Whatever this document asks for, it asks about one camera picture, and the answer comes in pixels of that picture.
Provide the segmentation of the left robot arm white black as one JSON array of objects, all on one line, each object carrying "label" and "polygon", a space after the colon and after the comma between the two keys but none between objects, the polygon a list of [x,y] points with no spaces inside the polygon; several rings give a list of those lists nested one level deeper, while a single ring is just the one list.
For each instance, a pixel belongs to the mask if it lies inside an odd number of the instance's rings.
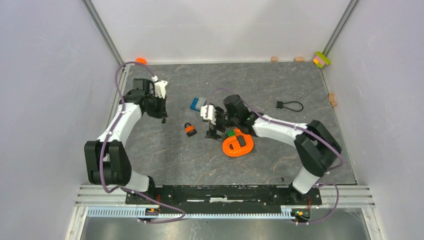
[{"label": "left robot arm white black", "polygon": [[166,122],[166,87],[169,83],[152,79],[135,78],[133,88],[119,102],[117,112],[96,139],[84,145],[88,180],[93,185],[116,185],[137,191],[145,204],[153,203],[157,190],[153,179],[132,169],[125,150],[128,137],[144,114]]}]

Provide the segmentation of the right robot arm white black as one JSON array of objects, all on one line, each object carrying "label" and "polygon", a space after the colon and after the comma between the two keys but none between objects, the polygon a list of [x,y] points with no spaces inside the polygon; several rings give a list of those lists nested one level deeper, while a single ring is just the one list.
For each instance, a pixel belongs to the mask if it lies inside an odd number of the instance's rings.
[{"label": "right robot arm white black", "polygon": [[335,169],[336,159],[343,161],[342,148],[318,120],[293,123],[249,110],[238,94],[226,97],[222,109],[214,104],[200,108],[200,116],[209,124],[206,137],[220,140],[218,132],[236,128],[245,135],[276,140],[294,147],[302,168],[289,185],[289,199],[302,204],[309,198],[310,189],[320,178]]}]

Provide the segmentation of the orange black padlock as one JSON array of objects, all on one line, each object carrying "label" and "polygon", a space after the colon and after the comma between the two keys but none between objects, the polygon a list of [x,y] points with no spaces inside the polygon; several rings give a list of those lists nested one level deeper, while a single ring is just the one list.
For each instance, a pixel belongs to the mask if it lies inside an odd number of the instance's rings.
[{"label": "orange black padlock", "polygon": [[196,129],[195,129],[195,127],[194,127],[191,123],[189,123],[189,122],[187,122],[187,123],[185,123],[185,124],[184,124],[184,130],[185,130],[185,133],[186,133],[186,135],[187,135],[188,137],[191,137],[191,136],[193,136],[193,135],[197,134],[197,130],[196,130]]}]

